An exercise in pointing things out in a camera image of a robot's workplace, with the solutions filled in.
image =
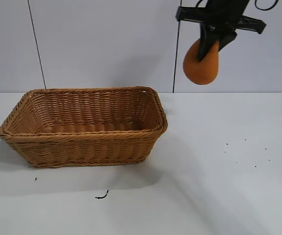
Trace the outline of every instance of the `white table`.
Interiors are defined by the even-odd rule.
[[[282,94],[160,97],[138,165],[34,169],[0,141],[0,235],[282,235]]]

